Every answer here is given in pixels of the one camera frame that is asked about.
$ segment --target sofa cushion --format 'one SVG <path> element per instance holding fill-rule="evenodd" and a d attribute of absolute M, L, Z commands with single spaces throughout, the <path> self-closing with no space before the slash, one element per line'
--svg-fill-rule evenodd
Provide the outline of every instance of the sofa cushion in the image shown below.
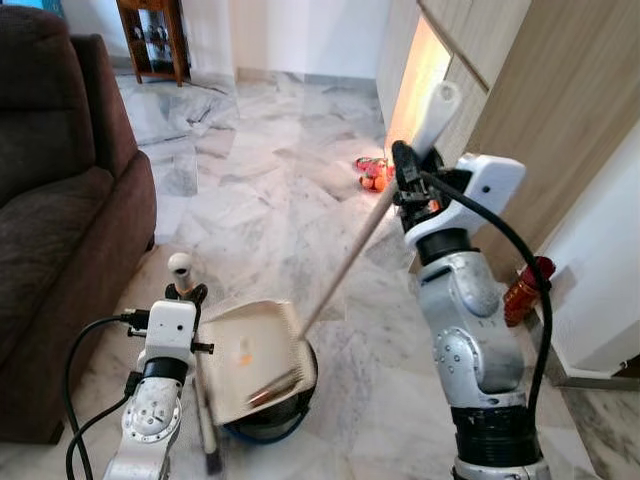
<path fill-rule="evenodd" d="M 24 193 L 0 209 L 0 365 L 109 196 L 113 178 L 91 167 Z"/>
<path fill-rule="evenodd" d="M 0 6 L 0 207 L 95 164 L 89 104 L 67 27 Z"/>
<path fill-rule="evenodd" d="M 106 168 L 117 179 L 138 152 L 138 144 L 109 63 L 107 47 L 96 34 L 72 35 L 71 44 L 78 56 L 89 100 L 96 165 Z"/>

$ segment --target baseboard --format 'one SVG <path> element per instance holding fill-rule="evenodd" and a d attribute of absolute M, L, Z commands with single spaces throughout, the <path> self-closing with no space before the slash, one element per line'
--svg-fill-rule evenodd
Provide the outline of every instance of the baseboard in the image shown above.
<path fill-rule="evenodd" d="M 525 326 L 531 334 L 533 345 L 536 351 L 540 346 L 540 338 L 542 337 L 542 321 L 538 314 L 533 311 L 525 320 Z M 597 388 L 603 390 L 631 390 L 640 391 L 640 379 L 611 377 L 611 378 L 586 378 L 570 376 L 562 366 L 562 362 L 558 357 L 553 345 L 547 359 L 547 368 L 545 375 L 556 387 L 573 387 L 573 388 Z"/>
<path fill-rule="evenodd" d="M 118 74 L 125 73 L 124 71 L 129 71 L 126 73 L 133 73 L 133 63 L 131 62 L 131 57 L 119 57 L 109 55 L 109 62 L 114 70 L 118 70 Z"/>
<path fill-rule="evenodd" d="M 221 90 L 224 93 L 234 93 L 236 89 L 236 80 L 231 74 L 209 72 L 192 68 L 190 70 L 189 83 L 203 88 L 213 88 Z"/>
<path fill-rule="evenodd" d="M 316 73 L 283 72 L 278 70 L 262 70 L 258 68 L 238 68 L 238 81 L 274 81 L 276 75 L 286 75 L 292 81 L 309 85 L 327 85 L 353 88 L 377 94 L 376 81 L 373 78 L 340 77 Z"/>

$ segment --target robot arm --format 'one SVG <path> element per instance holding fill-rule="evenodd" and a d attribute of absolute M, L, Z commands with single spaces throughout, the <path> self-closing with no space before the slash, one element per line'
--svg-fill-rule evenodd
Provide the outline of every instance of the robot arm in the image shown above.
<path fill-rule="evenodd" d="M 200 305 L 206 287 L 194 287 L 190 258 L 171 257 L 169 268 L 176 283 L 166 297 L 154 303 L 144 336 L 145 348 L 138 358 L 142 379 L 122 416 L 122 440 L 107 466 L 105 480 L 160 480 L 169 476 L 168 452 L 180 430 L 180 396 L 185 379 L 194 371 L 195 351 L 212 353 L 212 345 L 194 342 Z"/>
<path fill-rule="evenodd" d="M 522 385 L 524 363 L 504 322 L 502 294 L 469 236 L 484 220 L 426 185 L 426 170 L 500 213 L 524 176 L 510 159 L 464 156 L 445 170 L 437 152 L 420 159 L 393 146 L 405 241 L 419 253 L 419 303 L 457 428 L 455 479 L 550 479 Z"/>

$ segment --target white dustpan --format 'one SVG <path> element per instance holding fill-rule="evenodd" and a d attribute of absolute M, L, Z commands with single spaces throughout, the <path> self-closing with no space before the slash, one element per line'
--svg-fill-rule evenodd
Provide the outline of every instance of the white dustpan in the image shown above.
<path fill-rule="evenodd" d="M 201 355 L 198 362 L 215 424 L 233 422 L 314 386 L 311 349 L 298 339 L 300 321 L 291 303 L 263 300 L 219 315 L 207 312 L 201 315 L 198 341 L 215 348 L 213 355 Z M 259 407 L 250 406 L 254 392 L 291 369 L 299 374 L 292 390 Z"/>

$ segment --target marble floor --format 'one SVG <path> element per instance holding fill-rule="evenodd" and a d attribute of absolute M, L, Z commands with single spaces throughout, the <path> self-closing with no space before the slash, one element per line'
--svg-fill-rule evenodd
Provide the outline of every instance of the marble floor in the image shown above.
<path fill-rule="evenodd" d="M 564 389 L 593 467 L 602 478 L 640 478 L 640 392 Z"/>
<path fill-rule="evenodd" d="M 233 92 L 118 82 L 158 194 L 158 245 L 118 309 L 160 298 L 168 257 L 188 251 L 211 308 L 288 298 L 304 318 L 377 200 L 359 189 L 352 168 L 359 156 L 382 154 L 375 90 L 285 74 L 242 81 Z M 268 447 L 225 438 L 219 478 L 450 478 L 454 427 L 407 274 L 411 258 L 390 211 L 310 333 L 320 373 L 301 428 Z M 516 333 L 531 365 L 529 338 Z M 74 395 L 81 419 L 120 398 L 140 349 L 122 328 L 105 332 Z M 184 407 L 172 478 L 205 478 L 190 385 Z M 561 393 L 547 383 L 538 417 L 554 478 L 597 478 Z M 0 477 L 63 479 L 69 438 L 67 429 L 57 446 L 0 445 Z M 119 414 L 87 433 L 96 477 L 119 438 Z"/>

